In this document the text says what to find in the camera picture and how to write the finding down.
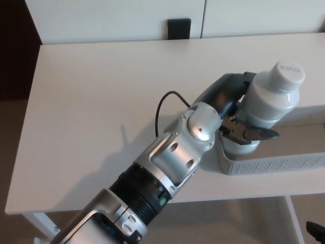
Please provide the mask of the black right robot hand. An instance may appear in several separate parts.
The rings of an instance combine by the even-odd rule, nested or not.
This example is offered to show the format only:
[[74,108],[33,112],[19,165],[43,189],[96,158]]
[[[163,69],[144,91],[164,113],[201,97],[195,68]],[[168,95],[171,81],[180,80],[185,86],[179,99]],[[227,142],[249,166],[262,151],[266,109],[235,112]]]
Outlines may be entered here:
[[307,232],[314,237],[314,239],[321,244],[325,243],[325,228],[324,226],[312,221],[306,222]]

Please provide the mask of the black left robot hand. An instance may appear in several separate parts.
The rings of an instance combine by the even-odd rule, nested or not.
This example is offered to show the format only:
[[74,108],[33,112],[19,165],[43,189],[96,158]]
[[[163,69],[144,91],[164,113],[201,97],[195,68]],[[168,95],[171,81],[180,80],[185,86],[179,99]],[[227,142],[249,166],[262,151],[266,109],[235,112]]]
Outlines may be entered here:
[[251,72],[224,74],[194,101],[213,107],[222,120],[219,128],[221,136],[239,145],[279,137],[277,131],[250,125],[236,115],[242,105],[239,100],[247,94],[255,76],[256,74]]

